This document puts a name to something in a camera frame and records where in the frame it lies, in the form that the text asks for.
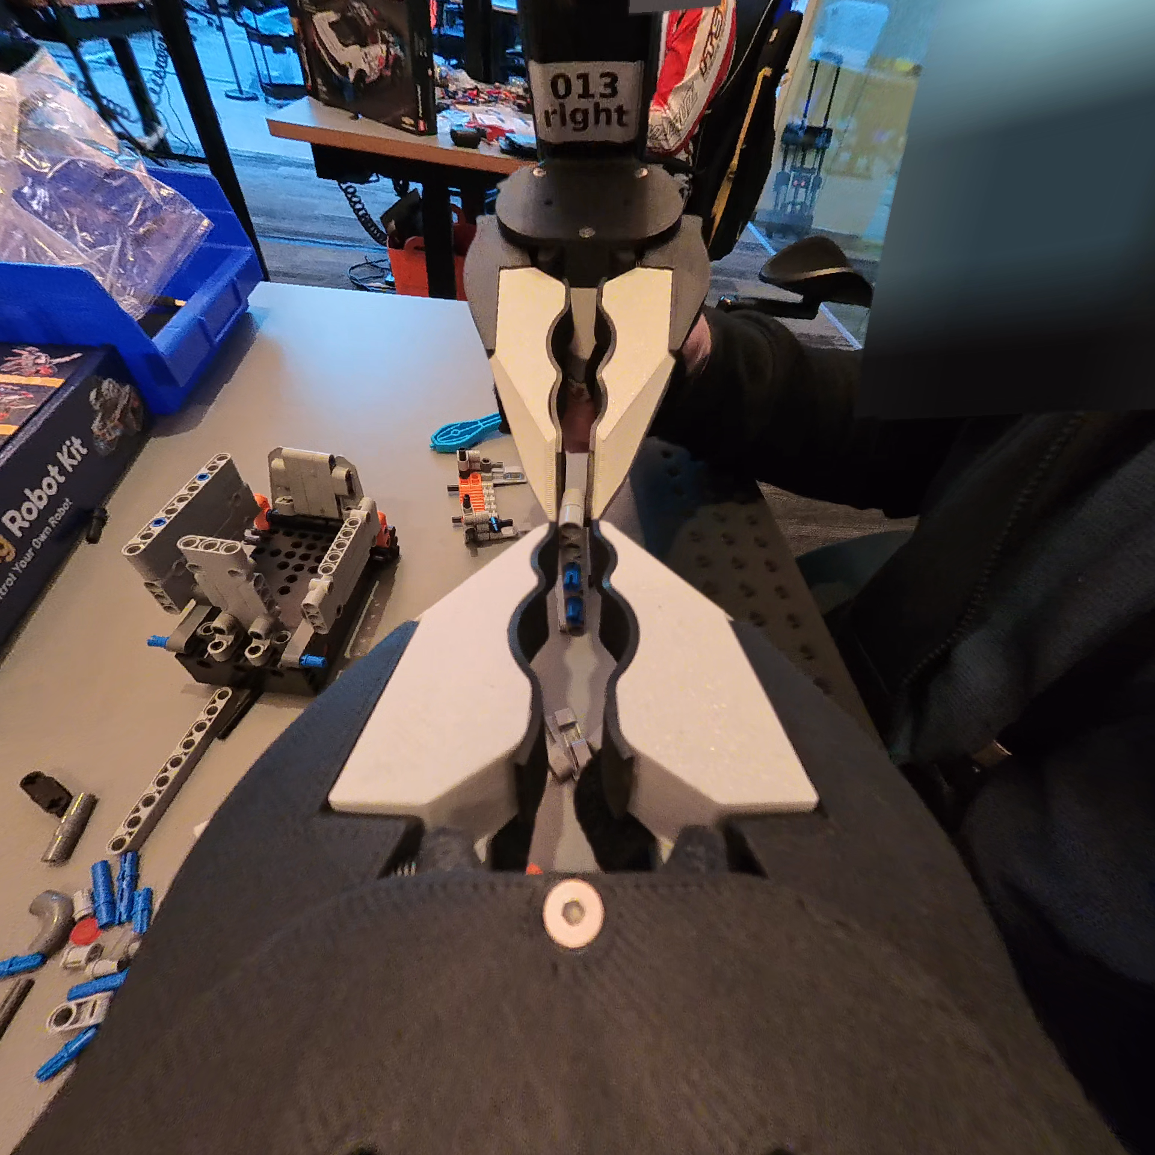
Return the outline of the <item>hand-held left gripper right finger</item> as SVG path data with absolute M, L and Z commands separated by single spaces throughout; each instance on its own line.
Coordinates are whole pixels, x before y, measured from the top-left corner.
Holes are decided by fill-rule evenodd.
M 812 813 L 818 793 L 733 617 L 606 522 L 599 573 L 604 685 L 599 777 L 614 818 L 657 838 L 734 817 Z

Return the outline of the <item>grey beam with blue pins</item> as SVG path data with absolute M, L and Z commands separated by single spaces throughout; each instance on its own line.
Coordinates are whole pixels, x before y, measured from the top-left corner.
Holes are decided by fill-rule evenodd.
M 588 592 L 588 452 L 564 452 L 556 503 L 556 619 L 568 635 L 581 635 Z

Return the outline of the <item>teal brick separator tool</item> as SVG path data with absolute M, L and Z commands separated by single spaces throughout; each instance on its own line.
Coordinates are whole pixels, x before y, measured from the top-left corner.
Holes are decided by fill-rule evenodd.
M 477 418 L 449 421 L 439 424 L 429 434 L 429 449 L 438 454 L 454 454 L 459 449 L 471 449 L 485 439 L 504 433 L 504 418 L 499 411 Z

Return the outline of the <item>light grey connector pieces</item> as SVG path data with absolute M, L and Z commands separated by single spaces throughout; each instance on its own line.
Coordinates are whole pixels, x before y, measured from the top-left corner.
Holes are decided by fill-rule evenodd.
M 543 718 L 546 736 L 546 760 L 553 777 L 566 782 L 584 770 L 592 760 L 589 746 L 578 716 L 569 706 L 546 713 Z

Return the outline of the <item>orange grey small subassembly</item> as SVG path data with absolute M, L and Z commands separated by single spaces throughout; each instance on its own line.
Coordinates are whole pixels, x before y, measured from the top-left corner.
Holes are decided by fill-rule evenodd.
M 456 449 L 454 457 L 456 480 L 449 482 L 446 490 L 457 499 L 452 525 L 461 531 L 466 546 L 518 538 L 522 528 L 512 518 L 502 517 L 497 507 L 499 487 L 527 482 L 518 464 L 507 467 L 471 446 Z

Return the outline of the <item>black perforated panel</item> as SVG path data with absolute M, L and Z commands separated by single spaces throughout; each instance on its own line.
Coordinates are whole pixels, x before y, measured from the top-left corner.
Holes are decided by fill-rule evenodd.
M 733 619 L 757 627 L 876 739 L 765 497 L 653 438 L 642 441 L 627 484 L 635 540 Z

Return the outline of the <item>wooden desk black legs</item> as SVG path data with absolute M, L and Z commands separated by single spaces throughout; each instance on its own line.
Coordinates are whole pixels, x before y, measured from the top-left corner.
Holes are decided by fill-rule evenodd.
M 266 129 L 279 139 L 309 144 L 316 176 L 334 182 L 359 182 L 368 176 L 413 181 L 423 199 L 426 291 L 433 298 L 456 298 L 452 220 L 449 194 L 477 209 L 484 192 L 528 157 L 510 156 L 482 143 L 461 148 L 447 129 L 413 134 L 378 121 L 326 106 L 304 96 L 266 116 Z

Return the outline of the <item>grey black robot model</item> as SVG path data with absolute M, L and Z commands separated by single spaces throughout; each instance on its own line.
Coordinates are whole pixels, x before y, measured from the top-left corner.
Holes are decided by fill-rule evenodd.
M 276 446 L 268 494 L 212 454 L 123 545 L 202 685 L 312 696 L 337 670 L 396 528 L 339 454 Z

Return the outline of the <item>black car kit box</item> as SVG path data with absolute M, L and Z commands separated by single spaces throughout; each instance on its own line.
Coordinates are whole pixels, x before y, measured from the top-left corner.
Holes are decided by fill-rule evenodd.
M 307 95 L 410 134 L 434 136 L 428 1 L 289 1 Z

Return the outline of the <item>long grey beam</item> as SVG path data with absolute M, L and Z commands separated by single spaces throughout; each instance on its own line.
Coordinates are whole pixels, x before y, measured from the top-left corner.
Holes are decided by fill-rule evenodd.
M 108 856 L 138 851 L 144 845 L 209 744 L 232 723 L 246 698 L 246 690 L 230 686 L 210 695 L 108 838 Z

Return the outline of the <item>blue plastic bin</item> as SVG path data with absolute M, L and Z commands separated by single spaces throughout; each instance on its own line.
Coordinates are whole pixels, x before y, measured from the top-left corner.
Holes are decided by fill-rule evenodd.
M 248 307 L 261 266 L 222 187 L 205 169 L 146 166 L 210 222 L 207 238 L 159 289 L 181 309 L 146 326 L 82 266 L 1 263 L 1 342 L 113 345 L 153 414 L 179 411 Z

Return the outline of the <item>pile of plastic building pieces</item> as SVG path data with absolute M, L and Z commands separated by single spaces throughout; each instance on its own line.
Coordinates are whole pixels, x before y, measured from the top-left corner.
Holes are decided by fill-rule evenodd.
M 47 1090 L 105 1026 L 144 934 L 153 889 L 134 849 L 90 864 L 83 886 L 42 887 L 26 904 L 22 940 L 1 943 L 1 1037 L 34 1042 L 22 1080 Z

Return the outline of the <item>grey axle connector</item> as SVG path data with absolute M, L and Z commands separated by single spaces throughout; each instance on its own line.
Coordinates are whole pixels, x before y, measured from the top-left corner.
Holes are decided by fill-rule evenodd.
M 88 790 L 77 792 L 69 800 L 55 830 L 52 831 L 49 845 L 39 856 L 42 863 L 59 866 L 72 856 L 97 803 L 98 797 Z

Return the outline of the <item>robot kit box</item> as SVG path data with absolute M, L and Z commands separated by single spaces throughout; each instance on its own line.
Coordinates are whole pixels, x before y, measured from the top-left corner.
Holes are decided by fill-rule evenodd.
M 90 530 L 148 428 L 111 345 L 1 342 L 1 642 Z

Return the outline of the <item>black post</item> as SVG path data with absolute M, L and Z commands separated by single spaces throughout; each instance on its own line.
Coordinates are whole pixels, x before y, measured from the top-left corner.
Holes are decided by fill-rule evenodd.
M 240 187 L 233 159 L 209 93 L 202 65 L 199 64 L 199 57 L 194 49 L 194 39 L 187 26 L 184 4 L 182 1 L 153 1 L 151 6 L 154 9 L 159 34 L 166 42 L 171 62 L 174 65 L 176 78 L 179 80 L 181 92 L 190 113 L 190 120 L 194 123 L 209 171 L 222 187 L 233 213 L 250 238 L 251 248 L 256 253 L 261 278 L 268 281 L 265 255 L 260 246 L 256 230 L 251 223 L 248 204 Z

